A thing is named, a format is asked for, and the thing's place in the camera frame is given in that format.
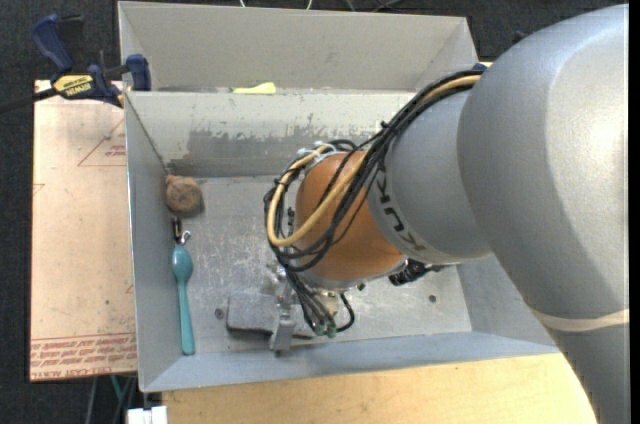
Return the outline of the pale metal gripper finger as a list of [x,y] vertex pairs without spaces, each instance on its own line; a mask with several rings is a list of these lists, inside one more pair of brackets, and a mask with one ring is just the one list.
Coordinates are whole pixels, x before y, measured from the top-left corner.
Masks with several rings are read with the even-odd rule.
[[274,354],[286,353],[291,349],[295,327],[295,320],[291,316],[278,318],[270,338],[270,350]]

